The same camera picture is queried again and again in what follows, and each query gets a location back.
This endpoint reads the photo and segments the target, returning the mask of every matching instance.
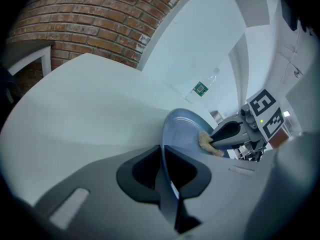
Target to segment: sponge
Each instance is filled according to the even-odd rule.
[[[205,151],[208,151],[217,157],[224,156],[224,153],[221,150],[215,149],[213,146],[210,145],[210,142],[212,142],[213,139],[209,136],[209,134],[206,131],[199,132],[198,140],[200,147]]]

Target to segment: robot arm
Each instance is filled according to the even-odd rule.
[[[269,139],[284,123],[279,102],[265,89],[247,102],[238,114],[227,117],[214,129],[211,134],[213,147],[231,150],[245,146],[251,152],[265,149]]]

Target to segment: white countertop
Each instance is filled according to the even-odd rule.
[[[159,145],[163,122],[189,109],[213,128],[201,104],[141,71],[83,54],[55,69],[18,102],[0,135],[2,172],[31,205],[86,164]]]

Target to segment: brick wall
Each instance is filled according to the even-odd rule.
[[[160,22],[179,0],[29,0],[8,34],[8,43],[55,40],[52,70],[83,53],[136,68]],[[37,64],[21,70],[14,95],[42,76]]]

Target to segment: green sticker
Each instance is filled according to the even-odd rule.
[[[193,90],[200,97],[202,97],[208,91],[208,88],[202,82],[198,82],[198,84],[193,88]]]

